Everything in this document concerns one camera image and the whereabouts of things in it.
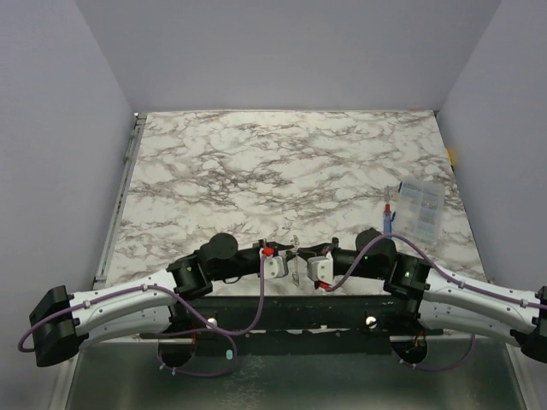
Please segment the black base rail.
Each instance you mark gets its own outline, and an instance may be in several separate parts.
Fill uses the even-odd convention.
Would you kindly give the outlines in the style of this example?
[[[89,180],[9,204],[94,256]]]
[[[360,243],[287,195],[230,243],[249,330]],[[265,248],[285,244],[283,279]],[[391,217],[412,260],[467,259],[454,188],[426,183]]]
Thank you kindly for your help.
[[[239,331],[241,355],[389,354],[391,337],[405,341],[430,332],[420,324],[417,302],[393,296],[207,296],[191,302],[205,319]]]

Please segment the clear plastic organizer box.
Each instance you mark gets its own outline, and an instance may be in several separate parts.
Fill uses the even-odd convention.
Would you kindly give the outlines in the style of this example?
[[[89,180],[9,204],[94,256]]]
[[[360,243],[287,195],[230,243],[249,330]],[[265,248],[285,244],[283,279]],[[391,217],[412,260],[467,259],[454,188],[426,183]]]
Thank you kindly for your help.
[[[438,241],[444,211],[444,187],[405,177],[398,189],[393,231],[427,244]]]

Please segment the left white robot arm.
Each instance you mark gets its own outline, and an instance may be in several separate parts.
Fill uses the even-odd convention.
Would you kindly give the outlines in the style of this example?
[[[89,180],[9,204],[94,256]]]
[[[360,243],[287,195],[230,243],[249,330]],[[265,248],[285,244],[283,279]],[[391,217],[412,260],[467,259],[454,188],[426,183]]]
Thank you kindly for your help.
[[[283,278],[294,259],[290,245],[259,240],[240,249],[228,233],[214,235],[188,256],[133,282],[101,290],[69,293],[63,285],[49,289],[29,315],[26,334],[33,346],[20,343],[22,353],[34,354],[39,367],[74,357],[92,331],[148,308],[169,307],[209,294],[215,281],[257,275],[261,281]]]

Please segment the left aluminium frame rail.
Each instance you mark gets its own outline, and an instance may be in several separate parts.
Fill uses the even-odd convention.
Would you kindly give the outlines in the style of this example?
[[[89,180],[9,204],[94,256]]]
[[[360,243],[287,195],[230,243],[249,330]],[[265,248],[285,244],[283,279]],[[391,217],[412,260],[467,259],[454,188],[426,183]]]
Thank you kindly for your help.
[[[115,243],[121,226],[121,218],[126,203],[126,195],[132,179],[132,173],[137,161],[138,150],[142,140],[144,126],[148,117],[147,113],[135,113],[134,127],[130,133],[126,152],[124,154],[124,167],[121,175],[121,183],[115,199],[115,207],[109,222],[107,237],[98,262],[97,270],[93,278],[92,288],[103,289],[106,286],[110,263],[115,249]]]

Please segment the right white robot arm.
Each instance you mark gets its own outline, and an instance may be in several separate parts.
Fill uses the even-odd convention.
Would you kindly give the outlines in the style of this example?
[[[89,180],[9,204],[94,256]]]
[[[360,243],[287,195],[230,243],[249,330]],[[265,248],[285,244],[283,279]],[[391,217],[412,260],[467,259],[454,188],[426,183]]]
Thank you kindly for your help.
[[[338,239],[300,248],[309,278],[333,292],[351,277],[383,283],[385,292],[408,305],[392,314],[394,327],[411,334],[455,330],[497,338],[530,359],[546,361],[546,289],[518,290],[467,278],[436,264],[397,233],[368,229],[353,250]]]

